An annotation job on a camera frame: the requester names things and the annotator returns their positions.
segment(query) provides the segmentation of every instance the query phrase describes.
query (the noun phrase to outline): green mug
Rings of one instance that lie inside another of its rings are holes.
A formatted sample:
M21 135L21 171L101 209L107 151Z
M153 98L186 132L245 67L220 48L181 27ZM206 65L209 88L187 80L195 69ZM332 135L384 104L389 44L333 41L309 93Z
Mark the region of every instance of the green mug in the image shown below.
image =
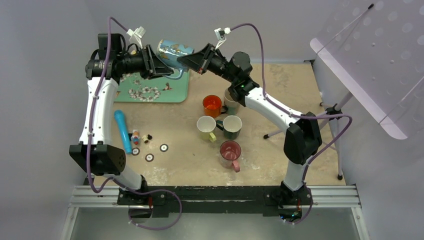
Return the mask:
M229 140L236 139L242 130L242 120L238 116L227 116L224 121L217 120L216 127L224 132L224 137Z

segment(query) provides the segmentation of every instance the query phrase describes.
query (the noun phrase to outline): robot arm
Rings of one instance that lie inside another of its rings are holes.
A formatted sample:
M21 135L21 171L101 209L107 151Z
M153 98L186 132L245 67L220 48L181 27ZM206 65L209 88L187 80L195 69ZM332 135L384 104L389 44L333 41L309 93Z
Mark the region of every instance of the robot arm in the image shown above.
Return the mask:
M111 50L109 63L105 66L107 34L98 35L98 50L93 52L91 59L85 66L88 84L88 105L85 115L85 124L79 138L79 143L69 146L69 155L87 172L87 148L90 116L93 120L91 132L90 169L96 176L113 177L121 184L139 190L143 187L143 177L133 171L126 164L125 152L112 146L111 123L114 99L124 74L140 73L144 79L155 79L171 75L174 71L166 66L153 52L150 45L139 46L135 54L123 50L121 34L111 35ZM95 108L92 112L94 92L100 82L103 69L106 75L101 83Z
M289 162L281 186L288 192L298 191L303 186L307 159L317 153L322 144L318 121L292 117L266 100L263 89L250 77L253 68L249 55L244 52L234 53L230 61L227 61L219 49L208 43L201 51L180 56L177 61L199 74L211 71L229 81L231 86L228 91L235 101L255 110L285 131L284 153ZM315 116L311 112L302 114L293 110L268 94L267 97L289 113Z

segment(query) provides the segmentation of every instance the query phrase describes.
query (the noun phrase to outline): blue cylinder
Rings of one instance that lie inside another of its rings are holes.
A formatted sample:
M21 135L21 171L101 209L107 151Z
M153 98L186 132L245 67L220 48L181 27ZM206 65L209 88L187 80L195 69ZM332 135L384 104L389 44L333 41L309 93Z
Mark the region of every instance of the blue cylinder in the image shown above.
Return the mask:
M118 124L120 137L122 139L122 144L125 152L127 154L131 154L133 152L133 148L131 147L130 136L128 135L127 125L125 125L125 116L121 110L116 110L113 114Z

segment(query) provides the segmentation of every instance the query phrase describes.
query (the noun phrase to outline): aluminum frame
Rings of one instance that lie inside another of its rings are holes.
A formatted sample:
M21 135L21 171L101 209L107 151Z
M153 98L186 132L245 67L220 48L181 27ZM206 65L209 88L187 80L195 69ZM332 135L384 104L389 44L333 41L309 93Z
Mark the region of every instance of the aluminum frame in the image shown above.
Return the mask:
M360 240L370 239L356 186L321 185L308 187L313 196L313 208L350 208ZM75 186L60 239L71 239L80 208L149 208L148 205L117 205L118 194L118 186L105 186L101 193L94 193L89 186Z

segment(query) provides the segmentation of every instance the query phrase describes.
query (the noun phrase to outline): white wall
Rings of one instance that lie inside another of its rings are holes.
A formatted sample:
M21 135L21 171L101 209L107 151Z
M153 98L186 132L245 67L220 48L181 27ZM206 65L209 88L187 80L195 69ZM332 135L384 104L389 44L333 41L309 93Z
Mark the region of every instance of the white wall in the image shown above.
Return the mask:
M324 102L336 103L348 92L319 58L314 72ZM423 239L424 131L394 139L355 98L343 112L352 115L353 123L339 142L342 169L346 183L357 185L371 238Z
M82 0L0 0L0 238L57 240L99 30Z
M127 28L143 26L144 43L154 49L169 39L201 50L216 45L214 29L253 23L263 38L267 62L302 62L315 58L309 42L340 0L85 0L95 23L107 30L111 15ZM258 37L251 27L232 32L221 47L225 56L244 51L257 62Z

